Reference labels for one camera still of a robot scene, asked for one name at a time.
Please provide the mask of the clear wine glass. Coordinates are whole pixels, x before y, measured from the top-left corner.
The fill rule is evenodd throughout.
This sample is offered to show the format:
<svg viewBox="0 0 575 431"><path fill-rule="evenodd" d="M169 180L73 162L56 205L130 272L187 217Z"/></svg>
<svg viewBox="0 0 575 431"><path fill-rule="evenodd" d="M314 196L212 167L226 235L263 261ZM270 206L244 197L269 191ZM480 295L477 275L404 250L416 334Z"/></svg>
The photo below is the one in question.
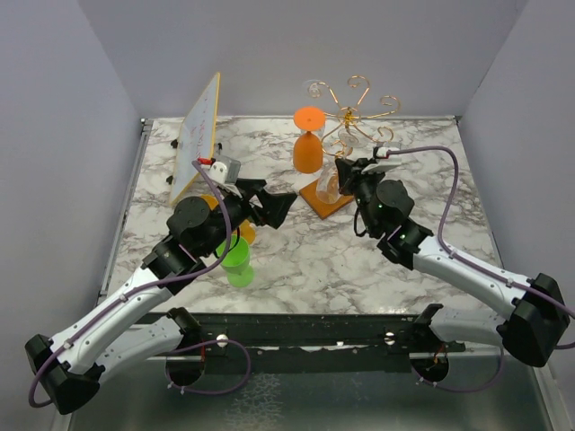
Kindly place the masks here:
<svg viewBox="0 0 575 431"><path fill-rule="evenodd" d="M307 80L302 83L302 89L306 97L318 99L325 92L325 83L317 79Z"/></svg>
<svg viewBox="0 0 575 431"><path fill-rule="evenodd" d="M316 184L316 197L324 204L335 204L340 198L339 177L334 164L326 166Z"/></svg>

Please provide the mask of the orange plastic goblet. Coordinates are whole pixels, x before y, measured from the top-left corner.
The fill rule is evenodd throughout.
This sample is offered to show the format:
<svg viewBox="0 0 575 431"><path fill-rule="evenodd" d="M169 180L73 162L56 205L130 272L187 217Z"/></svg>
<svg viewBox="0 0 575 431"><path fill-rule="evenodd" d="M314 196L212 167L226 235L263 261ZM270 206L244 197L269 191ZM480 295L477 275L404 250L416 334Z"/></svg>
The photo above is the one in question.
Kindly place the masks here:
<svg viewBox="0 0 575 431"><path fill-rule="evenodd" d="M294 167L301 173L315 173L323 164L323 147L317 132L325 125L325 115L319 108L306 106L295 112L293 120L302 131L294 143Z"/></svg>

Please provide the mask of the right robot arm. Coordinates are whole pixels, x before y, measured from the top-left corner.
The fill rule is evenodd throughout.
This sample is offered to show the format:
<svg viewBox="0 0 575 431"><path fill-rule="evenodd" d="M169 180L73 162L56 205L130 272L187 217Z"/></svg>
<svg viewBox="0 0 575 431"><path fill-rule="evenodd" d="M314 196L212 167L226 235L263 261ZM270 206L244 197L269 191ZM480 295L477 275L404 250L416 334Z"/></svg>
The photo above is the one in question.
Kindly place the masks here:
<svg viewBox="0 0 575 431"><path fill-rule="evenodd" d="M419 349L432 351L444 341L470 340L504 347L526 365L547 363L571 320L552 277L529 278L496 268L413 221L414 202L403 183L385 177L395 166L390 159L339 158L335 165L340 193L354 198L365 235L378 241L385 258L436 277L490 307L476 315L439 309L413 328Z"/></svg>

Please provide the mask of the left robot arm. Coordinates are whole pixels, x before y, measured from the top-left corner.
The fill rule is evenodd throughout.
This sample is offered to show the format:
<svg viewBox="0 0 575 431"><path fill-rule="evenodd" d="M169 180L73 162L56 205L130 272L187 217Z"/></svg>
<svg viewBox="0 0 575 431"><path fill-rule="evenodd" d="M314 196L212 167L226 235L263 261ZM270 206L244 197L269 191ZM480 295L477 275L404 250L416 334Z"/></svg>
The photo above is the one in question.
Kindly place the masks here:
<svg viewBox="0 0 575 431"><path fill-rule="evenodd" d="M236 251L245 221L279 228L296 193L269 193L265 180L239 179L232 187L208 182L217 205L201 197L180 201L167 220L168 234L144 258L124 286L82 319L48 337L37 334L25 346L34 377L31 407L54 405L61 414L80 409L121 368L161 353L185 355L202 342L199 323L183 309L170 310L148 330L130 327L157 305Z"/></svg>

